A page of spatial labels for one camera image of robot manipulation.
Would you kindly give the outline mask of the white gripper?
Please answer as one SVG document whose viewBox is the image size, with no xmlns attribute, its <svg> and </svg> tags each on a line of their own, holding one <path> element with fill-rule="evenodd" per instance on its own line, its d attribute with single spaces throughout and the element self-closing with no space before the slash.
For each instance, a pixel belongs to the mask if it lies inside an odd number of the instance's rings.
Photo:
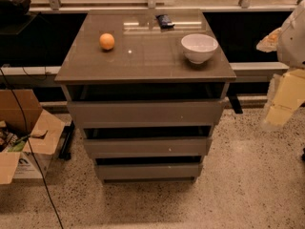
<svg viewBox="0 0 305 229">
<path fill-rule="evenodd" d="M 305 0 L 277 28 L 258 42 L 261 52 L 275 52 L 279 62 L 291 68 L 305 68 Z M 262 127 L 281 128 L 305 102 L 305 71 L 292 69 L 275 74 L 270 81 Z"/>
</svg>

